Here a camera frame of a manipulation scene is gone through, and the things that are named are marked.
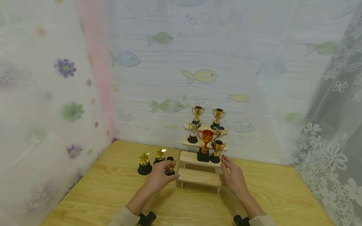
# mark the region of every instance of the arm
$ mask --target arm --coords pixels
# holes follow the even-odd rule
[[[174,168],[172,161],[163,161],[154,164],[152,172],[148,176],[144,185],[135,193],[125,208],[121,209],[108,226],[137,226],[139,215],[144,206],[153,194],[162,190],[168,183],[180,177],[179,174],[167,176],[165,169]]]
[[[274,226],[275,224],[266,216],[256,199],[251,195],[245,182],[243,170],[230,158],[222,155],[221,169],[225,182],[232,193],[235,194],[250,220],[251,226]]]

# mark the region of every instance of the hand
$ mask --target hand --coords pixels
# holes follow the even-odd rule
[[[236,197],[241,198],[250,195],[244,179],[243,170],[225,155],[222,155],[221,157],[221,169],[227,187],[236,195]]]
[[[153,165],[152,172],[149,174],[146,182],[143,185],[145,190],[151,192],[151,194],[154,194],[162,190],[171,181],[180,177],[179,174],[167,176],[165,174],[165,170],[169,172],[172,171],[168,166],[174,168],[176,164],[170,160],[167,160]]]

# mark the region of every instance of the person's left hand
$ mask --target person's left hand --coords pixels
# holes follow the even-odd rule
[[[176,166],[176,164],[170,160],[162,161],[162,162],[154,164],[152,172],[149,174],[143,187],[147,191],[154,194],[154,193],[162,190],[171,181],[179,178],[180,177],[179,174],[174,174],[171,176],[167,176],[165,174],[165,170],[171,172],[171,170],[168,166],[174,168]]]

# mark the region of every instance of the wooden shelf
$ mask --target wooden shelf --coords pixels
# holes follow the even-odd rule
[[[179,168],[178,174],[180,174],[178,180],[181,182],[201,184],[212,187],[226,187],[224,176],[222,174],[190,170],[185,168]]]
[[[198,129],[198,131],[203,131],[203,130],[205,130],[205,129],[209,129],[209,130],[212,131],[212,129],[210,128],[210,126],[211,126],[211,124],[206,124],[206,123],[204,124],[204,123],[202,122],[200,128]],[[190,131],[189,123],[188,123],[188,122],[185,123],[184,129],[187,130],[187,131]],[[229,134],[229,131],[226,131],[226,133],[224,134],[224,136],[227,136],[228,134]]]
[[[197,166],[208,166],[208,167],[221,167],[221,161],[219,163],[212,162],[201,162],[197,161],[197,153],[195,152],[181,152],[180,161]]]
[[[187,138],[189,138],[188,136],[184,137],[184,139],[182,140],[182,145],[183,146],[189,146],[189,147],[195,147],[195,148],[202,148],[203,147],[203,144],[204,142],[202,140],[200,140],[198,138],[198,141],[197,143],[195,144],[191,144],[189,141],[187,141]],[[207,147],[210,149],[210,150],[214,150],[212,147],[211,147],[211,142],[207,144]],[[227,144],[225,145],[224,149],[221,150],[222,152],[227,152]]]

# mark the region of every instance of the beige sleeve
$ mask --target beige sleeve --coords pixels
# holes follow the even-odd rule
[[[139,219],[140,217],[133,215],[126,207],[123,207],[108,226],[138,226]]]
[[[250,226],[275,226],[270,216],[256,216],[249,221]]]

